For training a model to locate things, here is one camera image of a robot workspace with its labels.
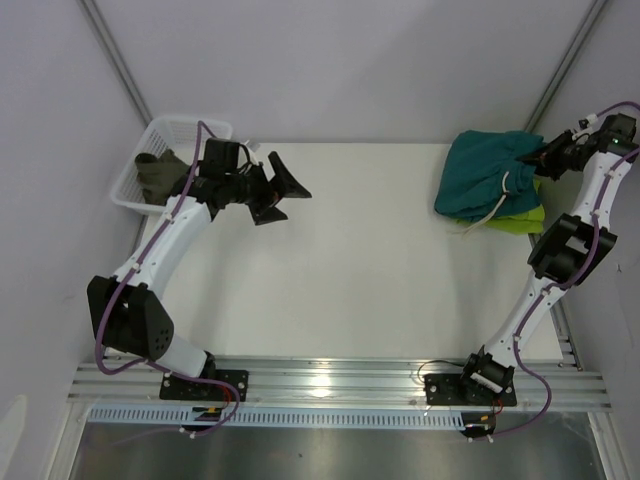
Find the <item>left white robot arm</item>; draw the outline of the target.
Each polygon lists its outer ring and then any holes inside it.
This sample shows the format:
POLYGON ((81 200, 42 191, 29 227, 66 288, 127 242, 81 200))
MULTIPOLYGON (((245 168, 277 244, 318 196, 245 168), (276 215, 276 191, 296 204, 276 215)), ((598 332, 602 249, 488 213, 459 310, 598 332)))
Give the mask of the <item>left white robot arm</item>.
POLYGON ((277 152, 268 156, 273 177, 262 163, 238 163, 236 154, 208 154, 194 160, 174 185, 151 236, 109 277, 96 276, 87 287, 94 330, 94 358, 106 375, 120 373, 104 363, 112 348, 134 355, 163 373, 182 377, 182 388, 197 400, 216 390, 217 376, 207 369, 207 351, 176 334, 162 298, 174 270, 191 244, 227 206, 244 205, 255 225, 286 220, 278 204, 312 194, 289 172, 277 152))

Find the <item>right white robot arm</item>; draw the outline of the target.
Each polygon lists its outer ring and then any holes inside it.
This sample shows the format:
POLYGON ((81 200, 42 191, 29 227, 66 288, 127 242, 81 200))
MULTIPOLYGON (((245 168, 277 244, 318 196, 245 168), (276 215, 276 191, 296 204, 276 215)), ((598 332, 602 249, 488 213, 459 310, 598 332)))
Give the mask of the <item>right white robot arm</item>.
POLYGON ((521 350, 540 321, 570 288, 580 284, 612 250, 610 213, 622 180, 638 156, 633 131, 600 130, 582 144, 538 159, 547 169, 581 171, 582 186, 570 213, 541 236, 528 259, 531 274, 518 302, 498 332, 469 359, 456 380, 468 403, 497 399, 512 387, 521 350))

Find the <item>teal green shorts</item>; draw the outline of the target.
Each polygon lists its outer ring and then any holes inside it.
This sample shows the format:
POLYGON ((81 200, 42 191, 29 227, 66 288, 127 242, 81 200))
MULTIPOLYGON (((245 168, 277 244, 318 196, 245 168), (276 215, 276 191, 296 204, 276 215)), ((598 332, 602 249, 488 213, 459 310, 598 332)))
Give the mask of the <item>teal green shorts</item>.
POLYGON ((524 131, 459 134, 446 156, 435 211, 476 223, 489 214, 514 216, 538 208, 535 167, 520 158, 544 145, 541 136, 524 131))

